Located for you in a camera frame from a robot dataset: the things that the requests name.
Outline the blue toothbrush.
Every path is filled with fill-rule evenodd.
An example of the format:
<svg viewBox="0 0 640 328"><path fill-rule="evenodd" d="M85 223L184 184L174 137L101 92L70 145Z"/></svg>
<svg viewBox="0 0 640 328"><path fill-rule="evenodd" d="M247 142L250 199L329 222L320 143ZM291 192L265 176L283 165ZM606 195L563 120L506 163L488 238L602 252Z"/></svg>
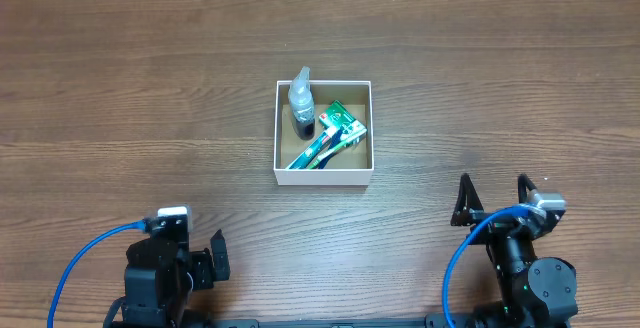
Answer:
<svg viewBox="0 0 640 328"><path fill-rule="evenodd" d="M338 151L345 145L346 143L346 135L345 130L340 129L331 140L329 148L322 153L317 159L316 169L324 169L328 164L329 160L335 156Z"/></svg>

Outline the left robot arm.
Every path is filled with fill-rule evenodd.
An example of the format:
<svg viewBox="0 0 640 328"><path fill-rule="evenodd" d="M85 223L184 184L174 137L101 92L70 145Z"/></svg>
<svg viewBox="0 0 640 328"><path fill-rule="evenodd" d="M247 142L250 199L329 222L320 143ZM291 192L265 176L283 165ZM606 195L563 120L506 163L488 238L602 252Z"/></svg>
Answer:
<svg viewBox="0 0 640 328"><path fill-rule="evenodd" d="M212 327L209 315L187 308L191 294L230 278L221 231L210 248L191 251L186 231L152 233L129 246L125 295L114 300L103 321L113 327Z"/></svg>

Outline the green soap box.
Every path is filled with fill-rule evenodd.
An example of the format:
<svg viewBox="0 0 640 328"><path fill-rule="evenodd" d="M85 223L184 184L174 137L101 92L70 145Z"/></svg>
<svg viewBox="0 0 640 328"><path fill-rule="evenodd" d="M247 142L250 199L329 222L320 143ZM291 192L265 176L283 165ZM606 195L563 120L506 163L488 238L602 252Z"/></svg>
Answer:
<svg viewBox="0 0 640 328"><path fill-rule="evenodd" d="M338 100L319 115L319 121L332 138L347 146L358 144L367 133L366 126Z"/></svg>

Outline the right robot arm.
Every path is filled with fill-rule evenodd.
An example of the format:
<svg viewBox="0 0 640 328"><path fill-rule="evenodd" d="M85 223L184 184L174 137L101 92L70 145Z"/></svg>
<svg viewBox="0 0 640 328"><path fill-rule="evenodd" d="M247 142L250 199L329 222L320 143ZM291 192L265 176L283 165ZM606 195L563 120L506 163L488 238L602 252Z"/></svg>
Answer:
<svg viewBox="0 0 640 328"><path fill-rule="evenodd" d="M468 226L469 234L455 250L444 273L441 302L449 327L567 327L578 313L577 272L568 261L538 257L533 242L553 231L566 213L566 200L543 192L521 174L518 202L487 212L468 174L461 175L450 224ZM449 307L454 269L472 245L485 247L494 268L501 299L479 305L464 318Z"/></svg>

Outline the green white toothbrush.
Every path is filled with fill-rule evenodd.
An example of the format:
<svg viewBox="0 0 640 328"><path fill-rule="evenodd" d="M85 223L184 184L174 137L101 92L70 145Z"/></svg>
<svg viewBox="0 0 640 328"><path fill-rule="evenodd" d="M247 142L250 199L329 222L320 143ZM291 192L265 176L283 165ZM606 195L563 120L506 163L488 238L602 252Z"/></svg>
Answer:
<svg viewBox="0 0 640 328"><path fill-rule="evenodd" d="M357 145L365 136L367 128L359 123L352 122L337 128L328 141L328 147L323 152L314 156L314 160L308 163L306 169L324 169L328 162L338 153Z"/></svg>

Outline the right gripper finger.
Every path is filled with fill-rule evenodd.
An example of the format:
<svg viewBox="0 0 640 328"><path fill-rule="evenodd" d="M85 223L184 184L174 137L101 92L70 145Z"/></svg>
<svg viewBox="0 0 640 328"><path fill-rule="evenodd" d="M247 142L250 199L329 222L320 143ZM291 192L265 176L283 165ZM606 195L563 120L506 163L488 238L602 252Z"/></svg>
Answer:
<svg viewBox="0 0 640 328"><path fill-rule="evenodd" d="M470 226L484 219L484 208L471 181L464 173L460 178L459 191L450 224L452 226Z"/></svg>
<svg viewBox="0 0 640 328"><path fill-rule="evenodd" d="M520 174L517 178L517 191L520 204L532 204L538 193L536 185L525 173Z"/></svg>

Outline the clear bottle dark liquid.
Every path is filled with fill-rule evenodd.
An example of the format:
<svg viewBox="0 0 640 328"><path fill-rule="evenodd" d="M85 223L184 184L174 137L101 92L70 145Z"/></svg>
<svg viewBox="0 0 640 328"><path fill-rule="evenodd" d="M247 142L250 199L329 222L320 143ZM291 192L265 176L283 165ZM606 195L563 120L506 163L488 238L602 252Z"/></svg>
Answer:
<svg viewBox="0 0 640 328"><path fill-rule="evenodd" d="M310 72L308 66L303 66L292 80L288 91L294 131L303 140L311 139L315 129L315 103L310 87Z"/></svg>

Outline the red green toothpaste tube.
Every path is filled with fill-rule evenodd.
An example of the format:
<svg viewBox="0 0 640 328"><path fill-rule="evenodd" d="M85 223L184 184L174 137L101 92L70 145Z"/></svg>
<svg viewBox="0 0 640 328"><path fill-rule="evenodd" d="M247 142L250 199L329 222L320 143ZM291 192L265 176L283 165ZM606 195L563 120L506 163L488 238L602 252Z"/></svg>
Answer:
<svg viewBox="0 0 640 328"><path fill-rule="evenodd" d="M324 130L298 157L296 157L287 169L305 169L314 158L327 146L336 134L336 127Z"/></svg>

